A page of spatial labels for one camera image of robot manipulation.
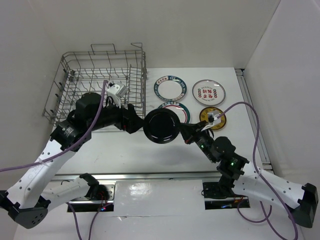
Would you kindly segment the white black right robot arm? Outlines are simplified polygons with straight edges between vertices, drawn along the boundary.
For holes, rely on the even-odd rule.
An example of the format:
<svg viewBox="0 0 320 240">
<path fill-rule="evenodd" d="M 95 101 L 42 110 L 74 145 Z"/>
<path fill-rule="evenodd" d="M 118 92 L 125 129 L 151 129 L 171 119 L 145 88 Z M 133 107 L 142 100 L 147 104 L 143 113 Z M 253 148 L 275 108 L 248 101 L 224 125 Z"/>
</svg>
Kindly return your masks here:
<svg viewBox="0 0 320 240">
<path fill-rule="evenodd" d="M 312 228 L 319 202 L 317 188 L 288 181 L 238 155 L 231 141 L 221 136 L 213 139 L 203 128 L 205 122 L 182 123 L 180 133 L 186 144 L 195 143 L 221 173 L 218 190 L 223 196 L 243 195 L 268 203 L 286 206 L 299 226 Z"/>
</svg>

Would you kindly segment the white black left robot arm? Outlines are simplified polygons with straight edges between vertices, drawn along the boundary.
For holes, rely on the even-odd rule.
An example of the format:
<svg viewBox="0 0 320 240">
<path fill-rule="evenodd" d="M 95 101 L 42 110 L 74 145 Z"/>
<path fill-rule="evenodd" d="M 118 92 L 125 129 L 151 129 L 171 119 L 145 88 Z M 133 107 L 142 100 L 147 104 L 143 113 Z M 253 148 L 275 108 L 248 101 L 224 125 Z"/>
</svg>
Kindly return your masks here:
<svg viewBox="0 0 320 240">
<path fill-rule="evenodd" d="M 92 132 L 115 126 L 129 134 L 144 124 L 132 104 L 116 106 L 115 97 L 104 106 L 104 98 L 94 92 L 76 101 L 75 110 L 51 133 L 43 152 L 16 184 L 0 192 L 0 207 L 18 225 L 32 229 L 49 211 L 73 199 L 96 200 L 103 190 L 91 174 L 83 173 L 58 187 L 47 187 L 60 168 L 92 138 Z"/>
</svg>

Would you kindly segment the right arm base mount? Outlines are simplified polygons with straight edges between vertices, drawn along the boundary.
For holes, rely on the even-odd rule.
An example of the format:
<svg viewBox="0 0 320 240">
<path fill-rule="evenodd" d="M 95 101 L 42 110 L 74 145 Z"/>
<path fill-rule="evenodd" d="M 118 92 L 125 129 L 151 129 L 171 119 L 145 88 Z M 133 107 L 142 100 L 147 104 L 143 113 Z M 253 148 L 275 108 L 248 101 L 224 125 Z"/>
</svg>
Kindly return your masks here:
<svg viewBox="0 0 320 240">
<path fill-rule="evenodd" d="M 240 208 L 250 208 L 249 198 L 244 195 L 237 195 L 223 190 L 219 185 L 221 174 L 215 171 L 200 172 L 202 180 L 202 190 L 200 194 L 204 198 L 206 210 L 228 210 Z"/>
</svg>

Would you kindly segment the yellow patterned plate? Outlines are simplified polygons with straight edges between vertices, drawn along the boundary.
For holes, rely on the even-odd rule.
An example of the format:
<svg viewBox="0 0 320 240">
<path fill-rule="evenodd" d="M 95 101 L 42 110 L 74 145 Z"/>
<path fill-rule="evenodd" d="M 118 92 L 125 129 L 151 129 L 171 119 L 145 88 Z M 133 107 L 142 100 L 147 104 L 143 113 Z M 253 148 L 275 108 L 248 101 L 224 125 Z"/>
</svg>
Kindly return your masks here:
<svg viewBox="0 0 320 240">
<path fill-rule="evenodd" d="M 214 120 L 214 117 L 216 115 L 219 116 L 222 113 L 223 111 L 217 107 L 213 107 L 213 106 L 206 107 L 200 111 L 199 119 L 201 122 L 206 121 L 207 123 L 209 123 L 209 125 L 211 126 L 210 128 L 211 130 L 218 131 L 222 129 L 227 123 L 227 118 L 225 115 L 222 115 L 217 120 Z"/>
</svg>

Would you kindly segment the white plate red characters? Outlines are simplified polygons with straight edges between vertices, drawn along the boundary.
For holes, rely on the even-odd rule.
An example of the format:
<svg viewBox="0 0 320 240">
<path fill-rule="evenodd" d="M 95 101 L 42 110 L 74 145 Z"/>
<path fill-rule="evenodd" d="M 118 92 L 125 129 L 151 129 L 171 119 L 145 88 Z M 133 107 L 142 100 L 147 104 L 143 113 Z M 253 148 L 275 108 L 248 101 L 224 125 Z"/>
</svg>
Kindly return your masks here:
<svg viewBox="0 0 320 240">
<path fill-rule="evenodd" d="M 217 81 L 203 79 L 193 85 L 192 95 L 202 105 L 216 106 L 225 100 L 226 91 Z"/>
</svg>

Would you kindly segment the black plate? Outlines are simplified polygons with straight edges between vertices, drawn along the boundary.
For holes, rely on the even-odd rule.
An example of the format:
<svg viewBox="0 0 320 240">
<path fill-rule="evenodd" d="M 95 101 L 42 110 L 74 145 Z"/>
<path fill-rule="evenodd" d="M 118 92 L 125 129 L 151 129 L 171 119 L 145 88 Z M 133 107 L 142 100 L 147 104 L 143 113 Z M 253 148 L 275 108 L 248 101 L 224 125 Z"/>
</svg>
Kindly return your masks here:
<svg viewBox="0 0 320 240">
<path fill-rule="evenodd" d="M 180 120 L 172 110 L 157 108 L 144 118 L 143 132 L 151 142 L 167 144 L 179 135 L 179 126 Z"/>
</svg>

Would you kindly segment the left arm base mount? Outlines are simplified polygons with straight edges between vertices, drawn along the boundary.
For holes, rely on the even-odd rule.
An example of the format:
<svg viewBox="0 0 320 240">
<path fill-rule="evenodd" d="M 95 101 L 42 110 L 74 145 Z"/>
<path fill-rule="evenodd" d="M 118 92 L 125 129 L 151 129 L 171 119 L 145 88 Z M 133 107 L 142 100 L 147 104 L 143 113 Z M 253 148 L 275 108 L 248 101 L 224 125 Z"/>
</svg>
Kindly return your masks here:
<svg viewBox="0 0 320 240">
<path fill-rule="evenodd" d="M 102 212 L 114 211 L 116 182 L 102 180 L 98 190 L 92 196 L 77 197 L 68 203 L 76 213 L 93 213 L 102 208 Z"/>
</svg>

